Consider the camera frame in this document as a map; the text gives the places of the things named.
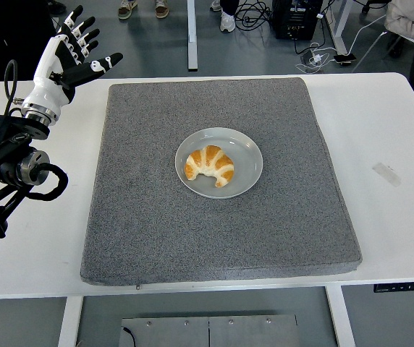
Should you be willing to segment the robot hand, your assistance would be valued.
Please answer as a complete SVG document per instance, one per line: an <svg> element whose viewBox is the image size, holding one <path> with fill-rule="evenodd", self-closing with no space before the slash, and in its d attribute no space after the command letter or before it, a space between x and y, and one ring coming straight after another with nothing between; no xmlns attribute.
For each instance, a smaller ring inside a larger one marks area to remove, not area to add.
<svg viewBox="0 0 414 347"><path fill-rule="evenodd" d="M56 122L62 106L72 102L76 87L98 79L123 59L121 53L113 53L88 60L90 52L98 46L99 29L90 29L95 17L80 22L82 13L83 7L76 7L58 33L49 39L33 77L33 91L22 103L22 115Z"/></svg>

